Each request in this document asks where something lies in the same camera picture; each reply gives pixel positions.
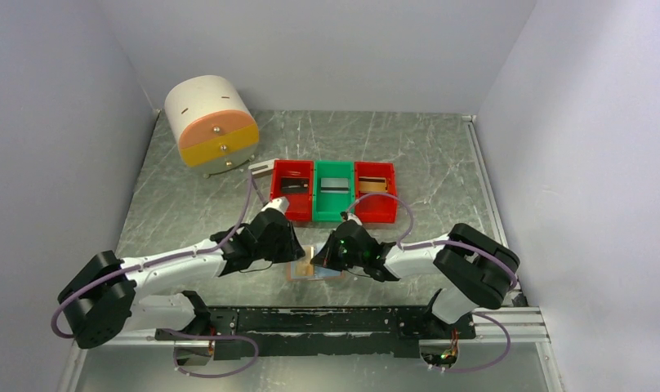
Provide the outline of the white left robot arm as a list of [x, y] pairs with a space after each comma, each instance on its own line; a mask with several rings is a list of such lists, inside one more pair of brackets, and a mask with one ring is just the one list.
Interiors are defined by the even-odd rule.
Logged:
[[148, 329], [197, 340], [216, 334], [204, 300], [194, 291], [164, 296], [164, 290], [248, 270], [256, 261], [280, 264], [304, 256], [292, 223], [272, 207], [249, 223], [174, 251], [123, 259], [100, 252], [58, 295], [51, 329], [82, 349], [103, 345], [120, 332]]

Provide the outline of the gold card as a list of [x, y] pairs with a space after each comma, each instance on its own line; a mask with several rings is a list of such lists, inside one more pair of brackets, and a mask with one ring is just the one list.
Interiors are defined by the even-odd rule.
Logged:
[[360, 176], [358, 191], [361, 194], [388, 193], [389, 181], [385, 177]]
[[314, 266], [311, 264], [311, 259], [314, 255], [312, 247], [305, 248], [305, 255], [292, 263], [291, 276], [292, 278], [311, 278], [314, 277]]

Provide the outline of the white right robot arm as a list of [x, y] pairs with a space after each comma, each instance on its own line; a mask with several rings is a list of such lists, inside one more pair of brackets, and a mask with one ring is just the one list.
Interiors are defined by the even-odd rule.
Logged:
[[499, 309], [517, 285], [520, 267], [511, 249], [464, 223], [438, 238], [399, 244], [377, 241], [354, 220], [333, 230], [310, 262], [335, 271], [360, 268], [378, 282], [443, 275], [446, 285], [430, 299], [424, 318], [426, 331], [435, 338], [446, 337], [472, 310]]

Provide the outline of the tan leather card holder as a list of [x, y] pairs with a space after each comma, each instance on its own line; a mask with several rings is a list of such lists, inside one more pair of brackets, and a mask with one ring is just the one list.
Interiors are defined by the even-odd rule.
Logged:
[[286, 274], [288, 281], [323, 281], [344, 277], [344, 274], [340, 271], [311, 264], [312, 257], [319, 250], [316, 245], [304, 245], [303, 249], [305, 252], [303, 258], [287, 264]]

